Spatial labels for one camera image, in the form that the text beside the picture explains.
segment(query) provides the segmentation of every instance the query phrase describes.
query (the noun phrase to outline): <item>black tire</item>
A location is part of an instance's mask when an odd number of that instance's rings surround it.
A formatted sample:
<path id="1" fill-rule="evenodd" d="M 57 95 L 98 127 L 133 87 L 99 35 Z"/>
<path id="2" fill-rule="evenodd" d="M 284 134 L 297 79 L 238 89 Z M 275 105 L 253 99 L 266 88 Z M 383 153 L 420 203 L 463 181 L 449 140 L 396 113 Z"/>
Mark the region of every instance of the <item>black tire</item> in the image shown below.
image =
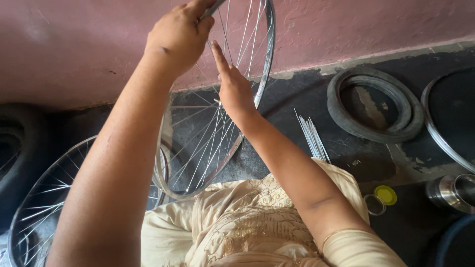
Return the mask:
<path id="1" fill-rule="evenodd" d="M 0 128 L 11 136 L 22 137 L 16 161 L 0 180 L 1 231 L 10 226 L 18 206 L 45 170 L 48 132 L 42 112 L 24 104 L 0 105 Z"/>
<path id="2" fill-rule="evenodd" d="M 16 162 L 25 135 L 15 126 L 0 126 L 0 180 L 10 171 Z"/>
<path id="3" fill-rule="evenodd" d="M 377 78 L 380 83 L 372 84 L 371 80 L 365 79 L 364 77 L 355 79 L 355 77 L 358 76 Z M 340 92 L 344 89 L 345 82 L 348 80 L 351 81 L 351 79 L 353 79 L 353 85 L 371 86 L 379 90 L 381 90 L 380 87 L 384 85 L 384 89 L 381 91 L 391 97 L 396 106 L 401 105 L 401 107 L 403 107 L 402 104 L 404 102 L 409 102 L 412 120 L 408 125 L 405 125 L 405 128 L 398 129 L 404 124 L 404 120 L 407 118 L 407 111 L 402 111 L 404 114 L 401 114 L 401 111 L 399 111 L 400 116 L 398 120 L 389 128 L 389 130 L 386 131 L 371 129 L 356 121 L 348 111 L 346 111 L 340 99 Z M 355 83 L 358 79 L 360 82 L 363 82 L 363 84 Z M 328 85 L 327 97 L 328 111 L 336 124 L 355 136 L 369 139 L 371 141 L 379 143 L 402 143 L 414 138 L 424 126 L 424 113 L 422 111 L 422 106 L 409 88 L 391 75 L 372 68 L 356 67 L 338 73 L 333 77 Z"/>

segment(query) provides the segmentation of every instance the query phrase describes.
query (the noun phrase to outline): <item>concrete floor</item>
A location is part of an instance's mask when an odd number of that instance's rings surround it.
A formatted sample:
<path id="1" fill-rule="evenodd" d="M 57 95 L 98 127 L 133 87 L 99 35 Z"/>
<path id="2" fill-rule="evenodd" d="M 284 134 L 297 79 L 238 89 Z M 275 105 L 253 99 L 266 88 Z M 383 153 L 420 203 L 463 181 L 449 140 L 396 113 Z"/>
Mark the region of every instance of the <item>concrete floor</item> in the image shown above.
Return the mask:
<path id="1" fill-rule="evenodd" d="M 450 69 L 472 65 L 473 62 L 475 50 L 467 48 L 453 53 L 423 54 L 363 66 L 393 75 L 420 98 L 424 87 L 431 80 Z M 398 193 L 398 203 L 388 207 L 383 216 L 372 217 L 372 226 L 408 265 L 425 266 L 427 261 L 424 257 L 428 257 L 428 254 L 424 250 L 427 243 L 460 216 L 433 210 L 423 197 L 421 182 L 468 171 L 445 155 L 425 128 L 416 138 L 403 144 L 375 143 L 342 130 L 331 119 L 326 106 L 327 86 L 332 77 L 333 74 L 322 75 L 320 70 L 312 69 L 292 73 L 285 79 L 270 78 L 259 111 L 309 156 L 310 149 L 295 117 L 294 108 L 304 118 L 310 117 L 332 163 L 353 174 L 363 194 L 371 193 L 382 184 L 393 187 Z M 473 114 L 471 104 L 475 103 L 475 91 L 471 90 L 474 79 L 472 73 L 441 83 L 439 87 L 434 87 L 429 103 L 439 130 L 457 152 L 472 161 L 475 159 L 475 147 L 469 138 L 473 136 L 470 133 L 474 132 L 475 127 L 474 117 L 470 116 Z M 342 98 L 347 110 L 368 126 L 384 128 L 397 115 L 391 100 L 372 88 L 347 90 Z M 97 134 L 111 109 L 111 105 L 106 105 L 51 114 L 48 118 L 54 133 L 54 145 L 50 161 L 53 162 L 74 144 Z M 215 182 L 261 179 L 268 173 L 255 150 L 249 142 L 244 141 Z M 424 218 L 418 219 L 424 214 L 434 218 L 427 213 L 440 213 L 430 227 Z M 409 246 L 411 250 L 404 245 L 409 238 L 413 239 L 412 246 Z M 0 266 L 3 266 L 3 260 L 0 260 Z"/>

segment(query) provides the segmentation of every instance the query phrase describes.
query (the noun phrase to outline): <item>yellow lid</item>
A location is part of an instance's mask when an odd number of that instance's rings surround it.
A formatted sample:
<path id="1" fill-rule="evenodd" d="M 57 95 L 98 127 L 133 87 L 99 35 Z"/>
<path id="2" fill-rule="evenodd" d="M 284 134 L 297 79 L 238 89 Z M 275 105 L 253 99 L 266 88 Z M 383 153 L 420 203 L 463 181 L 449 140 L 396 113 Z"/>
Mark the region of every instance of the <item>yellow lid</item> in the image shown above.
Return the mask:
<path id="1" fill-rule="evenodd" d="M 375 188 L 374 194 L 383 199 L 384 203 L 388 206 L 394 205 L 396 201 L 398 201 L 398 196 L 394 190 L 386 185 L 381 185 Z"/>

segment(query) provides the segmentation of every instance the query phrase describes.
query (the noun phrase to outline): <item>tire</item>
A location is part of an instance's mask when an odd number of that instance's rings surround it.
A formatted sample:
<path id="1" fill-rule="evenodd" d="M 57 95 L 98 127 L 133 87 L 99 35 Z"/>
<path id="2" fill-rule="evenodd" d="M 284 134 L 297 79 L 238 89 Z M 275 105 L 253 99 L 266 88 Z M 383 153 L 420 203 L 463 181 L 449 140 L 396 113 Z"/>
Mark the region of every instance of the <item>tire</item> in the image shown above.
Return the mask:
<path id="1" fill-rule="evenodd" d="M 45 169 L 48 133 L 43 114 L 24 104 L 0 105 L 1 133 L 4 142 L 14 145 L 16 138 L 21 144 L 16 161 L 0 180 L 0 230 L 4 230 Z"/>
<path id="2" fill-rule="evenodd" d="M 387 94 L 398 106 L 399 118 L 386 131 L 371 129 L 356 121 L 344 108 L 340 92 L 345 85 L 371 86 Z M 396 78 L 382 71 L 367 67 L 356 67 L 344 70 L 330 81 L 327 90 L 328 112 L 332 119 L 345 131 L 355 136 L 378 143 L 402 143 L 414 138 L 424 126 L 424 113 L 416 96 Z M 412 117 L 408 124 L 407 114 Z"/>

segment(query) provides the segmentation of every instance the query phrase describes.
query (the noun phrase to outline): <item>forearm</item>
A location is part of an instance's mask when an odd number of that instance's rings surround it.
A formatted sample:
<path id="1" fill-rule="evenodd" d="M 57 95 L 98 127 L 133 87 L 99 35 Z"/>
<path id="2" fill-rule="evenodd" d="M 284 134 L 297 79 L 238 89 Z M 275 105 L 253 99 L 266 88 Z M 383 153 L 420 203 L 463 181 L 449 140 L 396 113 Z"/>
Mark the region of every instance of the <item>forearm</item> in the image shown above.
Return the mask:
<path id="1" fill-rule="evenodd" d="M 303 210 L 341 192 L 299 147 L 258 113 L 237 122 L 297 209 Z"/>
<path id="2" fill-rule="evenodd" d="M 329 234 L 341 229 L 372 232 L 326 172 L 266 119 L 256 112 L 235 122 L 290 197 L 320 249 Z"/>
<path id="3" fill-rule="evenodd" d="M 52 253 L 139 241 L 161 118 L 174 80 L 159 61 L 144 57 L 117 100 L 66 199 Z"/>

